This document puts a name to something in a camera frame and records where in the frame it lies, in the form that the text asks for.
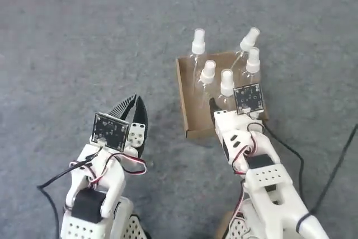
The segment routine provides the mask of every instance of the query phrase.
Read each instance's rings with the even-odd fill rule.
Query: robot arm
[[[297,222],[308,210],[270,140],[262,134],[262,121],[221,110],[213,100],[210,110],[228,163],[243,178],[241,201],[225,238],[328,239],[312,215],[302,223],[299,234],[295,232]],[[249,198],[243,200],[244,194]]]
[[[125,118],[136,104],[133,123]],[[96,155],[89,163],[71,171],[72,184],[65,201],[61,238],[121,239],[135,235],[149,238],[133,214],[132,202],[122,197],[125,174],[144,174],[140,159],[144,151],[148,123],[144,102],[132,96],[110,113],[97,113],[89,143],[75,165]]]

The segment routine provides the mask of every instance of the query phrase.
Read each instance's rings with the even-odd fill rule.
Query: cardboard tray
[[[215,79],[220,84],[220,75],[223,69],[230,68],[235,61],[235,54],[232,52],[217,53],[208,55],[208,59],[216,62]],[[205,104],[202,109],[196,107],[198,100],[191,94],[191,87],[186,81],[187,73],[192,73],[187,57],[176,59],[176,70],[179,84],[179,94],[181,101],[182,114],[184,119],[185,137],[189,139],[203,138],[215,135],[213,122],[210,117],[209,104]],[[265,107],[263,120],[267,120],[268,114]]]

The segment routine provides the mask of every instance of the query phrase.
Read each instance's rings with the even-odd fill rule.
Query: gray carpet
[[[211,238],[239,179],[215,138],[184,138],[175,57],[193,29],[210,52],[262,35],[269,125],[306,160],[316,201],[358,120],[358,0],[0,0],[0,238],[53,238],[36,190],[78,156],[94,113],[134,92],[148,108],[144,176],[125,195],[153,238]],[[295,183],[299,162],[273,142]],[[358,138],[317,214],[330,238],[358,234]],[[66,176],[48,188],[58,208]]]

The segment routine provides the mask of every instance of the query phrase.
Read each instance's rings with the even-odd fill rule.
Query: white spray nozzle
[[[250,73],[256,73],[260,70],[260,50],[253,47],[248,53],[246,70]]]
[[[195,29],[194,40],[191,51],[194,54],[203,54],[205,52],[205,31],[204,29]]]
[[[201,71],[200,80],[206,84],[211,84],[215,77],[216,63],[213,60],[207,60]]]
[[[250,51],[250,49],[255,46],[259,34],[259,29],[257,29],[256,27],[252,27],[249,33],[247,33],[247,35],[242,39],[240,43],[240,48],[243,51]]]
[[[234,94],[234,79],[231,69],[222,71],[222,82],[220,84],[220,92],[222,95],[229,97]]]

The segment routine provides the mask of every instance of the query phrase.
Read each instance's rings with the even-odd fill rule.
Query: clear plastic bottle
[[[204,68],[205,62],[208,59],[205,53],[205,31],[204,29],[195,29],[194,39],[191,45],[191,53],[189,58],[189,72],[187,73],[187,81],[189,85],[193,85],[201,70]]]
[[[244,69],[246,65],[248,52],[254,47],[259,34],[259,29],[252,27],[249,33],[247,33],[247,35],[240,42],[240,46],[235,50],[236,60],[231,65],[230,69],[233,71],[234,83],[236,86],[239,84],[242,69]]]
[[[260,80],[261,80],[260,50],[254,47],[249,51],[249,56],[246,62],[246,68],[241,73],[238,86],[245,86],[253,83],[259,83]]]
[[[216,99],[216,104],[227,111],[235,110],[234,99],[234,79],[231,69],[224,69],[222,71],[222,82],[220,84],[220,95]]]
[[[195,82],[194,95],[199,108],[209,103],[211,97],[216,96],[217,86],[215,82],[216,63],[213,60],[207,60],[200,73],[200,78]]]

